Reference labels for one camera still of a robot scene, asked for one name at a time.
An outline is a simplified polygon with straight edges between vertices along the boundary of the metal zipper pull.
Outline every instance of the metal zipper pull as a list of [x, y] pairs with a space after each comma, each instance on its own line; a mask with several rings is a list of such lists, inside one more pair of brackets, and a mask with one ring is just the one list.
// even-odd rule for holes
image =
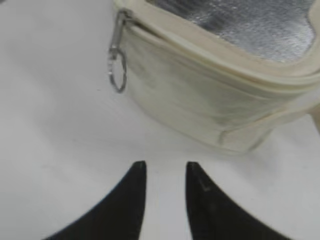
[[[123, 50], [121, 50], [120, 43], [122, 39], [122, 34], [124, 27], [128, 22], [134, 22], [133, 13], [131, 10], [122, 8], [118, 11], [116, 20], [115, 20], [115, 26], [112, 34], [112, 40], [108, 52], [108, 75], [110, 79], [110, 83], [115, 89], [115, 91], [119, 94], [123, 93], [123, 91], [126, 89], [127, 85], [127, 57]], [[118, 58], [118, 56], [121, 57], [121, 64], [123, 69], [123, 75], [122, 75], [122, 84], [119, 87], [115, 80], [115, 71], [114, 71], [114, 65]]]

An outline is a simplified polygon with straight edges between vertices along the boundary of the black object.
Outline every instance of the black object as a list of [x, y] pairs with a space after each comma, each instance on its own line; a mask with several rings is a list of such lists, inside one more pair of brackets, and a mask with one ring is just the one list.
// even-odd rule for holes
[[289, 240], [241, 209], [196, 162], [186, 167], [186, 205], [194, 240]]
[[138, 240], [145, 211], [146, 184], [146, 163], [134, 163], [105, 199], [47, 240]]

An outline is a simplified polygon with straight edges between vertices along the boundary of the cream bag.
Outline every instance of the cream bag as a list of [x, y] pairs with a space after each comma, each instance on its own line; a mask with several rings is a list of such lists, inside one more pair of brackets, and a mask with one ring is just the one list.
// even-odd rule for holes
[[[192, 4], [178, 11], [166, 0], [115, 0], [118, 14], [109, 51], [111, 83], [118, 92], [128, 84], [139, 105], [173, 129], [227, 152], [245, 153], [278, 125], [305, 114], [320, 118], [319, 100], [310, 97], [320, 83], [320, 1], [309, 3], [305, 7], [305, 23], [311, 29], [309, 45], [305, 44], [306, 34], [297, 36], [294, 29], [286, 28], [295, 20], [296, 29], [306, 28], [302, 17], [289, 21], [290, 16], [299, 14], [287, 13], [287, 25], [279, 22], [281, 31], [273, 26], [274, 22], [266, 26], [269, 32], [260, 34], [262, 40], [256, 41], [264, 41], [260, 46], [255, 45], [254, 35], [250, 36], [254, 30], [238, 29], [254, 22], [245, 19], [249, 13], [239, 14], [246, 20], [235, 27], [242, 34], [239, 38], [232, 35], [235, 29], [229, 26], [222, 32], [222, 27], [215, 29], [215, 21], [219, 21], [209, 19], [208, 12], [204, 15], [206, 21], [201, 22], [197, 17], [201, 12], [191, 9]], [[117, 57], [121, 57], [124, 70], [121, 87], [114, 79], [119, 77], [113, 71]]]

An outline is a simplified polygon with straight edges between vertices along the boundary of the white tabletop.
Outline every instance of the white tabletop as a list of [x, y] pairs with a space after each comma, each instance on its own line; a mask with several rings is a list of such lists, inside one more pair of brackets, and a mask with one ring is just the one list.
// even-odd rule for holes
[[256, 151], [215, 153], [145, 115], [106, 78], [107, 0], [0, 4], [0, 239], [35, 240], [148, 166], [142, 240], [190, 240], [185, 166], [199, 162], [239, 205], [297, 240], [320, 239], [320, 137], [309, 117]]

